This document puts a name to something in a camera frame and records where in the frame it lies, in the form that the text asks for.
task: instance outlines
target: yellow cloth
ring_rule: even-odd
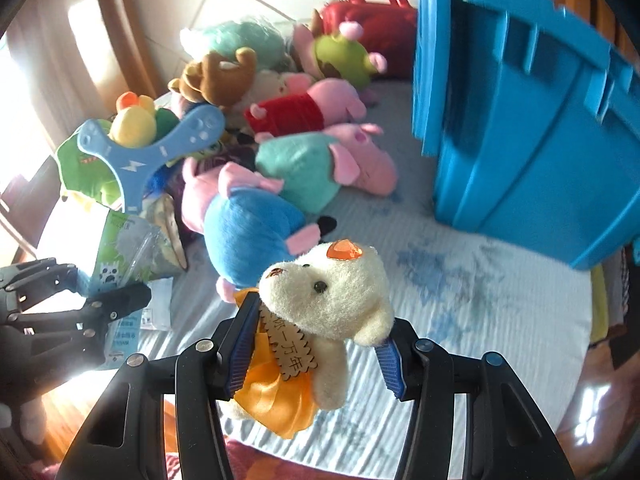
[[[236,294],[236,304],[242,305],[245,289]],[[255,334],[254,354],[244,385],[234,396],[235,401],[265,428],[281,438],[293,438],[314,421],[318,405],[313,398],[313,370],[300,373],[288,381],[282,380],[280,367],[271,351],[269,337],[262,322]]]
[[[591,308],[593,309],[593,318],[590,342],[595,343],[606,338],[609,332],[609,307],[602,265],[591,269]]]

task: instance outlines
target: orange gem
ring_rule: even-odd
[[[355,260],[362,256],[362,249],[349,240],[338,240],[326,250],[326,257],[332,260]]]

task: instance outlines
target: teddy bear head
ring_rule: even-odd
[[[209,52],[201,61],[188,63],[182,76],[169,83],[169,90],[191,103],[207,102],[225,112],[251,88],[256,65],[256,55],[251,48],[236,50],[236,62]]]
[[[258,291],[271,312],[328,339],[375,346],[394,323],[380,256],[373,247],[349,240],[321,244],[293,262],[274,264]]]

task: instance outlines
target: white plush toy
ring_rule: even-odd
[[[376,250],[348,240],[318,245],[293,262],[267,269],[258,291],[272,314],[305,335],[318,364],[311,370],[316,405],[341,408],[349,384],[345,340],[379,345],[394,323],[388,279]],[[248,417],[235,401],[225,404],[228,416]]]

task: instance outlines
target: teddy bear eye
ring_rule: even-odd
[[[325,282],[315,282],[314,283],[314,291],[316,291],[318,294],[322,294],[328,288],[329,288],[329,285],[327,285]]]

